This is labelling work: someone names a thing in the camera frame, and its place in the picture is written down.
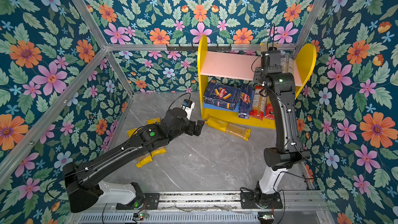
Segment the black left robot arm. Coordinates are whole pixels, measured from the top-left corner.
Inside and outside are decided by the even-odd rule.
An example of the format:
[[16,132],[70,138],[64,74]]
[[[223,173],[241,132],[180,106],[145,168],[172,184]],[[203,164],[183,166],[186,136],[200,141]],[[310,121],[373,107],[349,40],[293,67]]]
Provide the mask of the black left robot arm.
[[168,110],[160,122],[139,128],[126,142],[99,157],[80,165],[68,163],[63,175],[70,211],[80,213],[98,203],[115,203],[123,209],[141,207],[144,194],[138,183],[114,184],[104,179],[183,134],[200,136],[204,124],[204,120],[189,120],[187,112],[176,107]]

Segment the blue Ankara spaghetti bag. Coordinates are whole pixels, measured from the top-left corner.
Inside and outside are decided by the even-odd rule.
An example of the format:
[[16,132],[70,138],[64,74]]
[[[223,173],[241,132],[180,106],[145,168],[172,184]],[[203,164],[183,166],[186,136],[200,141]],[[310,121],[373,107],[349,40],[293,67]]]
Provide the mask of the blue Ankara spaghetti bag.
[[280,59],[280,64],[282,67],[282,73],[294,74],[294,63],[295,61],[291,58],[290,54],[285,54]]

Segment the yellow Pastatime spaghetti bag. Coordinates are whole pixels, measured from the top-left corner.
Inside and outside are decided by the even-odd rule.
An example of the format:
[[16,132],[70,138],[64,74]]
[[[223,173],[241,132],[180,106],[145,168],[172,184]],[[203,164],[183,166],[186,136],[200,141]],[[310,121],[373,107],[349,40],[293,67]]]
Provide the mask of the yellow Pastatime spaghetti bag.
[[[152,118],[147,120],[148,124],[154,124],[154,123],[160,123],[161,119],[160,118]],[[151,156],[158,156],[158,155],[162,155],[164,153],[167,153],[167,150],[164,146],[157,148],[156,150],[151,152]]]

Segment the red spaghetti bag white label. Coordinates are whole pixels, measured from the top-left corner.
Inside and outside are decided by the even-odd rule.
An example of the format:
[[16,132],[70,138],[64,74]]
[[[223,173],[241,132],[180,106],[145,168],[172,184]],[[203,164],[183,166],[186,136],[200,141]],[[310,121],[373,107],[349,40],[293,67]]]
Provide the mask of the red spaghetti bag white label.
[[265,116],[265,109],[267,103],[267,97],[262,92],[262,86],[256,86],[255,94],[252,100],[252,109],[250,112],[250,117],[263,120]]

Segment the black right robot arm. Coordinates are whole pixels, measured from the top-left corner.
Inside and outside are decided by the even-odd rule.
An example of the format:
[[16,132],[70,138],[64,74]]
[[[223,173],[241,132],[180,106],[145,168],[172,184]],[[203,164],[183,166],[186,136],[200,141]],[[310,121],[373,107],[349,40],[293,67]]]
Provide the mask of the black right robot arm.
[[293,165],[310,158],[303,148],[296,127],[295,81],[291,73],[284,73],[281,52],[276,48],[261,52],[261,66],[255,69],[254,82],[262,87],[261,96],[271,102],[276,127],[276,144],[264,150],[266,169],[255,188],[258,205],[275,201],[277,186]]

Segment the blue Barilla rigatoni box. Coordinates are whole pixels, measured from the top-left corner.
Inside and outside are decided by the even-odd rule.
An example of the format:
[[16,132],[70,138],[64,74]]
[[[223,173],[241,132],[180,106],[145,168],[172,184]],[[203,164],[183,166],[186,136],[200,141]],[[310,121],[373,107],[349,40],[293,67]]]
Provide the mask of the blue Barilla rigatoni box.
[[209,83],[203,95],[204,103],[226,110],[235,110],[240,93],[241,89],[237,87]]

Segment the blue Barilla spaghetti box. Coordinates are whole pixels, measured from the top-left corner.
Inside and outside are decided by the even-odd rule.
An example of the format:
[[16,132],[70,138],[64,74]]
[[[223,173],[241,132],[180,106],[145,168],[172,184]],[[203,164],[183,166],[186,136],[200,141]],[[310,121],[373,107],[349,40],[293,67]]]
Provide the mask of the blue Barilla spaghetti box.
[[248,120],[252,109],[253,87],[250,85],[242,85],[240,90],[240,101],[238,117]]

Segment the yellow-ended clear spaghetti bag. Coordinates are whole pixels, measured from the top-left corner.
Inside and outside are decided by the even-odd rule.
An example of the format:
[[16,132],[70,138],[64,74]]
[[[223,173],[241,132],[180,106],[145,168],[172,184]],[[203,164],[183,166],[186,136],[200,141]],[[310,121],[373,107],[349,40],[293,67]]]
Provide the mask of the yellow-ended clear spaghetti bag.
[[268,51],[276,51],[278,49],[278,45],[272,43],[261,43],[260,51],[268,52]]

